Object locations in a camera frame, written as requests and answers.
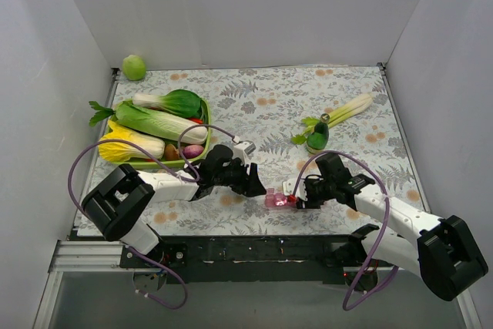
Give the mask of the pink weekly pill organizer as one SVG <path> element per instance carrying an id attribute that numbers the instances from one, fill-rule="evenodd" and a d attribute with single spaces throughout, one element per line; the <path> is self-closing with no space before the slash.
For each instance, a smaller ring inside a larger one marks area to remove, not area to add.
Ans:
<path id="1" fill-rule="evenodd" d="M 268 208 L 295 207 L 297 198 L 291 194 L 285 195 L 274 188 L 267 189 L 264 205 Z"/>

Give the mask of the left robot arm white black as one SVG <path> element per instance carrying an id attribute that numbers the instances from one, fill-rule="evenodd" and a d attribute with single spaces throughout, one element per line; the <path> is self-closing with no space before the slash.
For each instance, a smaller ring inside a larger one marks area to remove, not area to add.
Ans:
<path id="1" fill-rule="evenodd" d="M 158 234 L 141 219 L 148 204 L 199 200 L 209 196 L 216 186 L 229 187 L 246 197 L 265 195 L 257 164 L 249 158 L 255 149 L 250 141 L 233 148 L 216 145 L 205 158 L 176 176 L 120 165 L 84 198 L 82 209 L 106 240 L 123 242 L 137 251 L 145 266 L 156 267 L 163 261 L 164 249 Z"/>

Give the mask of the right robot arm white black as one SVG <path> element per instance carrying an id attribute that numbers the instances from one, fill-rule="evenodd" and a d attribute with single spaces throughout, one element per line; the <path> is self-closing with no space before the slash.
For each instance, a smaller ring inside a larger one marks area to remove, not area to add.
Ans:
<path id="1" fill-rule="evenodd" d="M 382 260 L 420 277 L 446 301 L 488 273 L 486 260 L 462 218 L 439 217 L 389 196 L 375 173 L 353 175 L 342 157 L 340 152 L 323 151 L 315 157 L 317 175 L 300 174 L 283 183 L 284 195 L 299 210 L 317 209 L 335 200 L 378 221 L 357 229 L 336 249 L 339 261 L 366 267 L 372 260 Z"/>

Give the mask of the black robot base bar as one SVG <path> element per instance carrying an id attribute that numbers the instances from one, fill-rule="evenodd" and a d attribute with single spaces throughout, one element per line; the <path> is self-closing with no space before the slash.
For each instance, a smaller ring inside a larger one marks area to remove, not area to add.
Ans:
<path id="1" fill-rule="evenodd" d="M 348 235 L 162 237 L 149 258 L 187 283 L 344 284 L 364 261 Z"/>

